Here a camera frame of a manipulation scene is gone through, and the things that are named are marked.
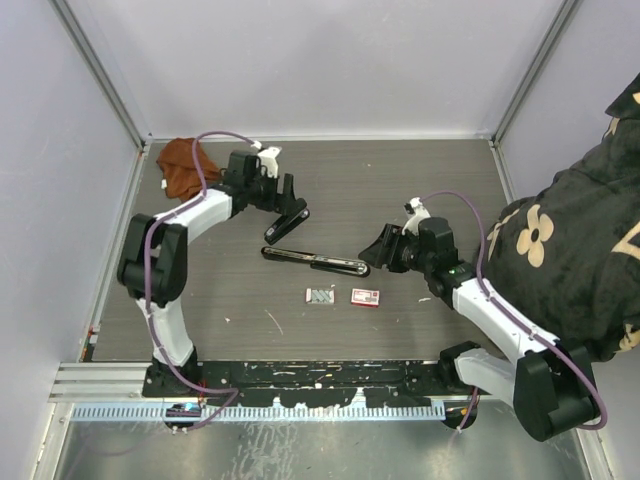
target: brown cloth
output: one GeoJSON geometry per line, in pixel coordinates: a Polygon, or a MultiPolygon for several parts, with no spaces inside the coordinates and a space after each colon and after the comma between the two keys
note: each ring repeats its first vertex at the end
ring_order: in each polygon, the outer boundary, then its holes
{"type": "MultiPolygon", "coordinates": [[[[162,149],[156,163],[162,170],[167,181],[165,193],[169,198],[179,198],[181,202],[186,202],[195,197],[202,189],[198,171],[193,163],[191,146],[193,138],[174,138],[162,149]]],[[[220,178],[220,169],[209,160],[204,153],[202,146],[198,143],[196,147],[198,160],[204,172],[207,183],[213,183],[220,178]]]]}

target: black floral fabric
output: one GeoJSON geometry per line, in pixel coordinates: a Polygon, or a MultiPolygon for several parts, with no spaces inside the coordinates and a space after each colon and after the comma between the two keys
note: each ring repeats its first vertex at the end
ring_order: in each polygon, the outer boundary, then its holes
{"type": "Polygon", "coordinates": [[[484,258],[503,297],[597,361],[640,342],[640,74],[606,113],[598,146],[504,209],[484,258]]]}

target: scratch on table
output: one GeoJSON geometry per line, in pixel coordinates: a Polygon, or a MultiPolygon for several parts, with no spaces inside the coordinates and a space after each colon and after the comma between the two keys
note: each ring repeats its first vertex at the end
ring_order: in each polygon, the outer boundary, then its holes
{"type": "Polygon", "coordinates": [[[278,321],[276,320],[276,317],[274,317],[273,315],[271,315],[271,314],[269,313],[269,311],[268,311],[268,310],[265,310],[265,313],[266,313],[267,315],[269,315],[269,316],[271,317],[271,320],[273,320],[273,323],[275,323],[275,324],[276,324],[276,327],[278,327],[278,330],[280,330],[280,335],[284,335],[284,332],[282,331],[282,327],[280,326],[280,324],[279,324],[279,323],[278,323],[278,321]]]}

